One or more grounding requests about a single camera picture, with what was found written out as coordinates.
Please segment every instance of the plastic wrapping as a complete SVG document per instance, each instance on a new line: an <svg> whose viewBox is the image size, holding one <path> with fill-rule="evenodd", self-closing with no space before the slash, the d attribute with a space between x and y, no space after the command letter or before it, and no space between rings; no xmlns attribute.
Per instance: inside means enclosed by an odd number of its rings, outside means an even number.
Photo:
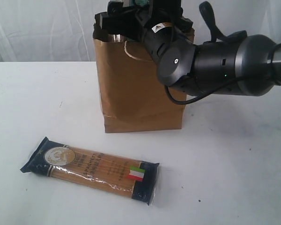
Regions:
<svg viewBox="0 0 281 225"><path fill-rule="evenodd" d="M85 185L150 205L158 166L73 148L45 138L21 171Z"/></svg>

